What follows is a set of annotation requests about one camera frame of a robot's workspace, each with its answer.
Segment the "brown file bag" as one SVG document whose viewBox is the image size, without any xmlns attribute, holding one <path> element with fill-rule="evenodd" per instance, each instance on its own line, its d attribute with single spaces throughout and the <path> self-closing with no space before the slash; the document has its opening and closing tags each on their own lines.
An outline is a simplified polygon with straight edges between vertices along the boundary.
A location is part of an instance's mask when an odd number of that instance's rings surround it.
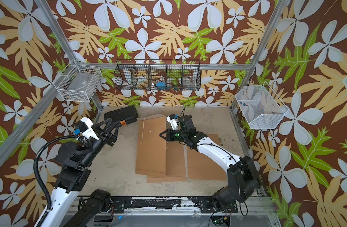
<svg viewBox="0 0 347 227">
<path fill-rule="evenodd" d="M 148 176 L 147 183 L 185 182 L 187 178 L 183 148 L 178 142 L 167 142 L 166 176 Z"/>
<path fill-rule="evenodd" d="M 165 130 L 166 117 L 162 114 L 138 119 L 136 174 L 166 177 L 166 141 L 160 137 Z"/>
<path fill-rule="evenodd" d="M 187 174 L 190 180 L 226 181 L 226 172 L 206 155 L 187 148 Z"/>
</svg>

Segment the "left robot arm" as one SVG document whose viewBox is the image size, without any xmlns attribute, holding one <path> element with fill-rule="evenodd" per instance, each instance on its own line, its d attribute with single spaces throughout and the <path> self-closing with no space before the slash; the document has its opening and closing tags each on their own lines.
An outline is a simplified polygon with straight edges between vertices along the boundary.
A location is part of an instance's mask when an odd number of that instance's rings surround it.
<svg viewBox="0 0 347 227">
<path fill-rule="evenodd" d="M 60 226 L 91 173 L 88 168 L 104 145 L 112 147 L 116 143 L 120 126 L 119 121 L 114 122 L 110 118 L 94 124 L 90 119 L 84 117 L 75 123 L 71 135 L 58 137 L 42 145 L 33 161 L 33 171 L 36 181 L 47 199 L 47 205 L 35 226 Z M 79 143 L 70 141 L 59 148 L 55 159 L 62 164 L 63 168 L 53 191 L 49 192 L 40 175 L 41 170 L 38 163 L 49 145 L 66 139 L 77 140 Z"/>
</svg>

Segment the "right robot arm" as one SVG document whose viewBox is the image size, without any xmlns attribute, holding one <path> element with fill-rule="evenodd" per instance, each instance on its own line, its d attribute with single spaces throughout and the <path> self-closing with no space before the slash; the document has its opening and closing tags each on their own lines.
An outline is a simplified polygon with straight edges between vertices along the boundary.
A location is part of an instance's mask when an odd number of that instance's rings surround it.
<svg viewBox="0 0 347 227">
<path fill-rule="evenodd" d="M 191 115 L 171 114 L 166 120 L 171 128 L 161 132 L 161 138 L 167 142 L 182 142 L 190 149 L 209 157 L 225 171 L 228 185 L 212 196 L 216 211 L 228 209 L 236 202 L 244 203 L 260 189 L 259 173 L 252 158 L 234 155 L 216 144 L 207 134 L 197 131 Z"/>
</svg>

